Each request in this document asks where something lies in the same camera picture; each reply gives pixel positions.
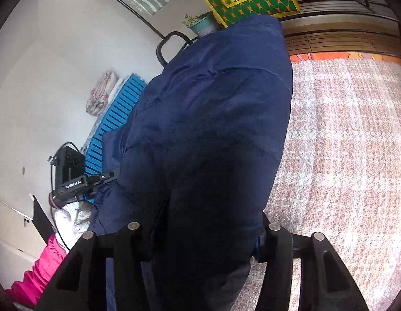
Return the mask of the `pink sleeve left forearm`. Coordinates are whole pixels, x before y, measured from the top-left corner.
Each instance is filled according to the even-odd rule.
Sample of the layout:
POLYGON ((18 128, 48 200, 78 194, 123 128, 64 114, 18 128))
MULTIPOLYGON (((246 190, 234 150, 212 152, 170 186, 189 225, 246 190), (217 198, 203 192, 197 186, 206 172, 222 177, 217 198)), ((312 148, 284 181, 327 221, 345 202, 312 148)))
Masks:
POLYGON ((51 235, 32 269, 26 270, 23 279, 15 281, 5 293, 12 301, 33 309, 65 256, 66 252, 56 236, 51 235))

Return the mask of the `left hand white glove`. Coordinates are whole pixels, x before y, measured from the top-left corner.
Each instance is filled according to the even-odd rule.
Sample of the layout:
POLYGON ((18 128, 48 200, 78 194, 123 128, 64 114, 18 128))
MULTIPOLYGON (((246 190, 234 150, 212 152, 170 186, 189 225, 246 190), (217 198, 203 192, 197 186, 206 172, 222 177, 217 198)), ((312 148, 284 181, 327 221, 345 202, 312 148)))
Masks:
POLYGON ((92 204, 79 201, 66 204, 53 213, 56 239, 69 252, 90 226, 92 204))

